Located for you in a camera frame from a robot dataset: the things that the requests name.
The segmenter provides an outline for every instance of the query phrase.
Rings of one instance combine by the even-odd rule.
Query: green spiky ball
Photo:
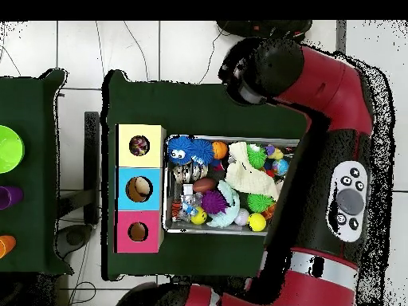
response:
[[[249,194],[248,206],[255,213],[261,213],[267,210],[273,204],[273,198],[263,194]]]
[[[248,153],[248,160],[251,166],[253,166],[255,169],[260,169],[264,166],[266,151],[263,147],[259,147],[259,150],[256,151],[251,148],[250,144],[247,144],[246,152]]]

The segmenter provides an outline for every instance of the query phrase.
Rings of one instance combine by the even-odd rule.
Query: yellow box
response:
[[[119,167],[160,168],[163,167],[163,147],[166,130],[159,125],[119,124],[118,125]],[[145,155],[133,155],[130,142],[136,136],[147,140],[148,151]]]

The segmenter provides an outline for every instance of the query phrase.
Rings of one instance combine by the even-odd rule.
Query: pink box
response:
[[[129,229],[141,222],[147,227],[143,241],[133,241]],[[163,227],[159,211],[118,211],[116,225],[117,253],[157,253],[163,241]]]

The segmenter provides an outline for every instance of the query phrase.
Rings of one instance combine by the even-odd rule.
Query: robot control buttons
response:
[[[357,168],[352,168],[350,170],[350,175],[353,176],[355,179],[357,179],[360,176],[359,169]]]
[[[355,216],[364,209],[364,201],[361,194],[353,189],[344,189],[337,194],[337,205],[346,214]]]
[[[365,168],[356,161],[342,162],[333,171],[326,223],[341,241],[357,241],[362,233],[367,181]]]

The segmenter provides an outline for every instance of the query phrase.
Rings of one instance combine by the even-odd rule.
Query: green table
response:
[[[102,251],[106,255],[104,276],[255,276],[264,241],[258,236],[166,233],[159,253],[113,253],[115,124],[160,124],[168,135],[299,139],[306,128],[305,118],[284,108],[238,106],[226,95],[222,84],[129,82],[121,71],[107,75],[103,95],[103,131],[109,133],[103,135],[108,153],[103,150],[102,161],[108,163],[110,183],[107,186],[104,182],[103,186],[108,188],[109,209],[108,222],[105,220],[103,226],[108,234],[108,244]]]
[[[0,272],[72,273],[54,252],[57,219],[57,145],[54,100],[65,72],[40,79],[0,78],[0,124],[15,130],[25,144],[22,162],[0,175],[1,186],[19,186],[24,200],[0,211],[0,234],[17,240],[0,259]]]

